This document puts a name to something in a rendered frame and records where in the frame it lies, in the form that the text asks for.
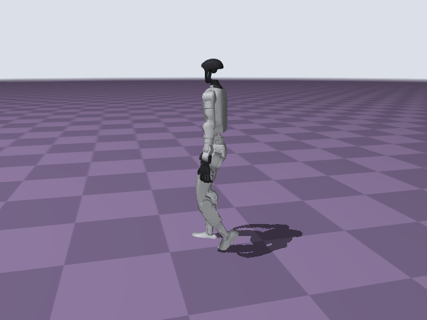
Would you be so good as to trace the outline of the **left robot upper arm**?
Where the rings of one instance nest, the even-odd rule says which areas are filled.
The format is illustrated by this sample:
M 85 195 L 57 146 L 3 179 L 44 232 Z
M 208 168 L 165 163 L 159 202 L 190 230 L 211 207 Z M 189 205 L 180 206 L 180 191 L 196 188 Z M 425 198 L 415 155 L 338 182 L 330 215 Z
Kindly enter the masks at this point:
M 213 125 L 213 130 L 214 130 L 215 129 L 215 102 L 216 102 L 215 91 L 206 91 L 205 93 L 203 93 L 202 101 L 204 105 L 204 114 L 205 114 L 205 117 L 207 118 L 207 122 L 210 122 Z M 203 130 L 203 125 L 202 125 L 202 130 Z

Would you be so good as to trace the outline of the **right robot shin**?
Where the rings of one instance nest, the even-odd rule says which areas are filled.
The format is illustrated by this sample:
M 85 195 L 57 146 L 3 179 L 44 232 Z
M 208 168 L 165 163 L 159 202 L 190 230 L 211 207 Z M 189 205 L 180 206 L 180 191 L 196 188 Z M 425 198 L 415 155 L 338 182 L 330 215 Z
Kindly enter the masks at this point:
M 213 204 L 213 206 L 216 208 L 216 210 L 217 210 L 217 206 L 218 206 L 218 201 L 216 201 L 214 204 Z M 204 218 L 205 219 L 205 218 Z M 207 231 L 207 233 L 206 233 L 206 235 L 209 235 L 209 236 L 211 236 L 212 235 L 212 233 L 213 233 L 213 230 L 214 230 L 214 228 L 207 222 L 207 220 L 205 219 L 205 228 L 206 228 L 206 231 Z M 211 235 L 210 235 L 211 234 Z

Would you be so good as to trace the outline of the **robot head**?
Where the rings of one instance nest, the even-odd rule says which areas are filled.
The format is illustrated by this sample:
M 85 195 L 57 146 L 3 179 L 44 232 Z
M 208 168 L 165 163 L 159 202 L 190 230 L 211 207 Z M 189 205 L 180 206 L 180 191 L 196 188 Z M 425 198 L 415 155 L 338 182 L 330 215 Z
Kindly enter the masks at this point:
M 205 70 L 205 82 L 213 85 L 213 88 L 223 89 L 218 80 L 211 79 L 211 73 L 224 68 L 222 62 L 218 59 L 208 59 L 201 64 L 201 67 Z

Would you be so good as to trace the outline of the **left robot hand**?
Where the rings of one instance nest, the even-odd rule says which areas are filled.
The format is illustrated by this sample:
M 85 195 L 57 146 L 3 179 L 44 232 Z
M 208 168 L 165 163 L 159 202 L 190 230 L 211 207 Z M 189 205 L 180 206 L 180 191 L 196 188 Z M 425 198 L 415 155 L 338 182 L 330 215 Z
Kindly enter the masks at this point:
M 207 161 L 203 161 L 201 158 L 201 162 L 203 164 L 200 165 L 200 168 L 197 171 L 197 174 L 200 174 L 200 180 L 203 181 L 204 183 L 212 183 L 213 181 L 211 181 L 210 179 L 210 168 L 209 168 L 209 164 L 211 163 L 211 155 L 209 155 L 208 157 L 208 162 Z M 207 180 L 208 178 L 208 180 Z

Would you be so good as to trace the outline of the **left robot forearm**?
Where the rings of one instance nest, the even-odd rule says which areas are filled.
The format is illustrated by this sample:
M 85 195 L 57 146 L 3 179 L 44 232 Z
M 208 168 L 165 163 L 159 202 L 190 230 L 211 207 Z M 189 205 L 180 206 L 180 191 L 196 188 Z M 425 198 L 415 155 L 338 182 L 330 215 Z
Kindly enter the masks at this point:
M 214 143 L 214 128 L 213 125 L 210 122 L 207 122 L 203 125 L 203 130 L 204 130 L 204 144 L 203 144 L 203 154 L 202 154 L 202 160 L 203 161 L 207 161 L 208 162 L 208 157 L 209 155 L 211 155 L 212 158 L 212 153 L 214 152 L 214 148 L 213 148 L 213 143 Z

